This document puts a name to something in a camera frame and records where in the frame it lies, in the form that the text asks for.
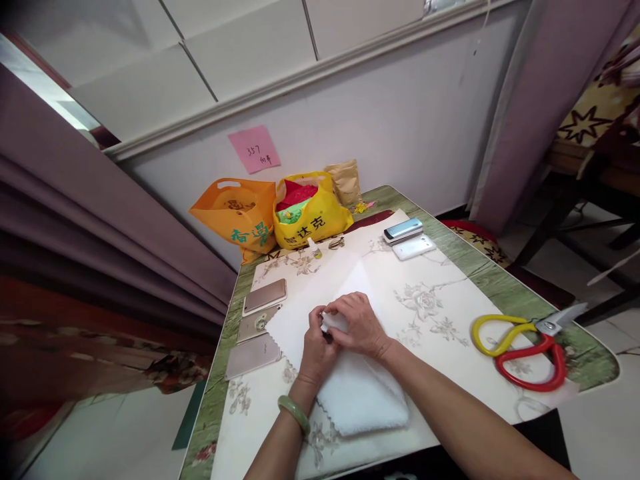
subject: table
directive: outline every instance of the table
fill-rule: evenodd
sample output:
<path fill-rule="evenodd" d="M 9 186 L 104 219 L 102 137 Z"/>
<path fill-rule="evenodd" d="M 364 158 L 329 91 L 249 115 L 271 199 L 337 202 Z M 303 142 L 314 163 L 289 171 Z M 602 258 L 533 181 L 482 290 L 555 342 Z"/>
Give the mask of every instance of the table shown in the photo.
<path fill-rule="evenodd" d="M 398 190 L 384 185 L 363 195 L 364 202 L 375 201 L 374 206 L 362 214 L 354 215 L 360 220 L 373 214 L 398 209 L 410 217 L 419 218 L 425 233 L 442 252 L 468 276 L 478 288 L 506 315 L 527 319 L 543 318 L 555 309 L 544 299 L 529 290 L 508 272 L 462 240 L 454 232 L 418 207 Z M 207 380 L 205 392 L 195 421 L 181 480 L 209 480 L 215 445 L 222 420 L 228 383 L 224 380 L 229 351 L 236 345 L 238 324 L 242 318 L 242 303 L 251 290 L 255 268 L 267 259 L 261 256 L 254 262 L 243 265 L 236 282 L 227 312 L 220 342 Z M 612 352 L 578 325 L 564 328 L 556 341 L 565 348 L 567 376 L 585 391 L 616 379 L 619 364 Z"/>

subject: rose gold phone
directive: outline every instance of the rose gold phone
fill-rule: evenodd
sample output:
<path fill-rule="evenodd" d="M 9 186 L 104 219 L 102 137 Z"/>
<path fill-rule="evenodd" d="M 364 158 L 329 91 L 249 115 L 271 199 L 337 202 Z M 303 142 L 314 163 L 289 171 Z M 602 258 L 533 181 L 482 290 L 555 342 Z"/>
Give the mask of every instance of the rose gold phone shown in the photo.
<path fill-rule="evenodd" d="M 273 363 L 280 359 L 280 355 L 280 347 L 270 335 L 260 335 L 242 342 L 229 352 L 225 380 Z"/>
<path fill-rule="evenodd" d="M 265 330 L 267 322 L 271 320 L 272 316 L 274 316 L 280 308 L 282 308 L 282 305 L 274 305 L 247 315 L 240 320 L 240 325 L 238 326 L 238 343 L 265 334 L 267 332 L 267 330 Z"/>
<path fill-rule="evenodd" d="M 270 307 L 285 298 L 287 298 L 287 281 L 285 279 L 277 280 L 262 288 L 258 288 L 258 290 L 250 292 L 250 294 L 245 297 L 242 315 L 246 316 L 257 310 Z"/>

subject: yellow plastic bag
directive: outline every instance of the yellow plastic bag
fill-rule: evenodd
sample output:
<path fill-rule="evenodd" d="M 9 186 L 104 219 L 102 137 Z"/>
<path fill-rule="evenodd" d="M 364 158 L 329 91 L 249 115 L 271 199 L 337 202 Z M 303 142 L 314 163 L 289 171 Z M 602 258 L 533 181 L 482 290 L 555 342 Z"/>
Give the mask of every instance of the yellow plastic bag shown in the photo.
<path fill-rule="evenodd" d="M 233 182 L 237 186 L 218 188 L 222 182 Z M 189 213 L 226 241 L 268 253 L 275 245 L 274 198 L 274 182 L 223 178 L 211 184 Z"/>
<path fill-rule="evenodd" d="M 318 187 L 318 192 L 304 206 L 302 215 L 296 223 L 280 223 L 275 213 L 275 206 L 287 194 L 285 180 Z M 278 245 L 288 250 L 307 245 L 308 238 L 314 241 L 322 240 L 344 232 L 353 225 L 351 212 L 338 203 L 338 199 L 333 194 L 331 176 L 326 172 L 292 175 L 280 180 L 271 212 Z"/>

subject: mauve curtain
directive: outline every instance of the mauve curtain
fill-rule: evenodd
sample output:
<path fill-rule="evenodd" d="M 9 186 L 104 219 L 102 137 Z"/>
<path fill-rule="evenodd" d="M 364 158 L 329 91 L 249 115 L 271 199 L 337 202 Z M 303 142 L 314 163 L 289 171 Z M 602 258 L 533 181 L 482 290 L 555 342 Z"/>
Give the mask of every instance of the mauve curtain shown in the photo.
<path fill-rule="evenodd" d="M 567 112 L 639 21 L 638 0 L 533 0 L 469 202 L 472 220 L 504 230 Z"/>
<path fill-rule="evenodd" d="M 1 65 L 0 95 L 3 269 L 216 338 L 234 272 Z"/>

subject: red scissor handle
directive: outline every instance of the red scissor handle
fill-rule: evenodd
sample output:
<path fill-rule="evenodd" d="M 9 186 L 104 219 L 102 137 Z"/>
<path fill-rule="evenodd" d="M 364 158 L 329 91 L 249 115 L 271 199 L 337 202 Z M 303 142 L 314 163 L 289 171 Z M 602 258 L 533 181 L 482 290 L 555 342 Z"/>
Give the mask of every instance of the red scissor handle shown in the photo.
<path fill-rule="evenodd" d="M 542 333 L 542 336 L 543 341 L 538 345 L 534 345 L 525 349 L 504 352 L 502 355 L 498 355 L 496 358 L 494 358 L 493 360 L 495 362 L 495 367 L 498 369 L 498 372 L 500 372 L 502 376 L 510 382 L 527 390 L 548 392 L 560 388 L 565 382 L 565 377 L 567 376 L 567 366 L 565 364 L 564 351 L 562 350 L 562 347 L 555 342 L 553 337 L 545 335 L 544 333 Z M 514 377 L 512 374 L 510 374 L 504 366 L 504 362 L 506 361 L 516 360 L 518 358 L 524 357 L 531 357 L 538 353 L 546 352 L 547 350 L 551 350 L 551 353 L 553 354 L 553 364 L 555 365 L 555 373 L 553 374 L 553 378 L 548 382 L 530 383 L 524 380 L 520 380 L 518 377 Z"/>

